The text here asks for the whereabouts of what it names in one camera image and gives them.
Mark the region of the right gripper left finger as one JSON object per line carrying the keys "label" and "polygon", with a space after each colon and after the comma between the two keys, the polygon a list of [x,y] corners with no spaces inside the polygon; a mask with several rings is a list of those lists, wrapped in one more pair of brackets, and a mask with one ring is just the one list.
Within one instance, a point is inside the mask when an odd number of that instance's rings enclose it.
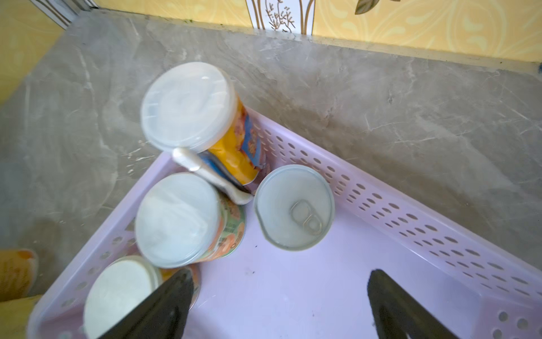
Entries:
{"label": "right gripper left finger", "polygon": [[102,338],[182,338],[194,295],[194,275],[177,271]]}

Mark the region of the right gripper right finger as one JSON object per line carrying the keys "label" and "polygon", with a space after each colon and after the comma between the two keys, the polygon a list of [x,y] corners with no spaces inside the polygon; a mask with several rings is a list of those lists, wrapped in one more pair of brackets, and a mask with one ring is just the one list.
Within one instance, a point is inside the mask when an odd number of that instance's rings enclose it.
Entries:
{"label": "right gripper right finger", "polygon": [[456,337],[385,271],[371,271],[367,292],[379,338]]}

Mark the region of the small orange can white lid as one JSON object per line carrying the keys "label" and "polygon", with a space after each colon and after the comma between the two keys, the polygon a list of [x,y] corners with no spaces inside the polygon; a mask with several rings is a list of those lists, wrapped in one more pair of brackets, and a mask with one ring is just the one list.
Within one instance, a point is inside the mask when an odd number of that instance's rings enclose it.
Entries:
{"label": "small orange can white lid", "polygon": [[200,293],[201,274],[196,264],[181,268],[158,268],[140,255],[117,259],[98,276],[87,296],[83,328],[88,338],[99,338],[133,311],[175,273],[190,273],[194,292]]}

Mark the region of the purple plastic basket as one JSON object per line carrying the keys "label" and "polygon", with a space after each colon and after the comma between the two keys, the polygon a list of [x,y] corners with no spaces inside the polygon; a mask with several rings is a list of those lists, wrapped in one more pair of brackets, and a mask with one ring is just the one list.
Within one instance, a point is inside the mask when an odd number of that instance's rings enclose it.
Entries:
{"label": "purple plastic basket", "polygon": [[272,167],[329,183],[336,216],[306,251],[263,236],[248,207],[238,250],[200,267],[186,338],[375,338],[367,285],[381,269],[459,338],[540,338],[541,272],[257,112]]}

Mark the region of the green label can white lid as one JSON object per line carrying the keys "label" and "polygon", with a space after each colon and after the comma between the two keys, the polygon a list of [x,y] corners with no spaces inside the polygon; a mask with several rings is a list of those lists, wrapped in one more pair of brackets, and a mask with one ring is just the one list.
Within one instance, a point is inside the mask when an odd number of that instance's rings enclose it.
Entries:
{"label": "green label can white lid", "polygon": [[140,253],[159,268],[178,268],[233,253],[246,233],[243,206],[187,172],[160,180],[135,217]]}

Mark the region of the pull-tab can front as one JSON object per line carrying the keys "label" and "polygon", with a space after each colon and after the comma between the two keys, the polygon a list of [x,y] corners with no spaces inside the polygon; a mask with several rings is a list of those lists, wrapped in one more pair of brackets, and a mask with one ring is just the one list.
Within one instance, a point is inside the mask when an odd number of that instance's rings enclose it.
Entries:
{"label": "pull-tab can front", "polygon": [[314,247],[335,219],[330,185],[304,165],[274,169],[256,190],[253,206],[265,239],[287,251]]}

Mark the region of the tall can with spoon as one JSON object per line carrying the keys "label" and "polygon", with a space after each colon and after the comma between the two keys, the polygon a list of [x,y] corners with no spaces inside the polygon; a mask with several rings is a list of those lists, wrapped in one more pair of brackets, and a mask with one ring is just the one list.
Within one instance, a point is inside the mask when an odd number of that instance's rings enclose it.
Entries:
{"label": "tall can with spoon", "polygon": [[268,170],[258,126],[230,76],[204,62],[159,76],[141,104],[147,140],[173,161],[246,205]]}

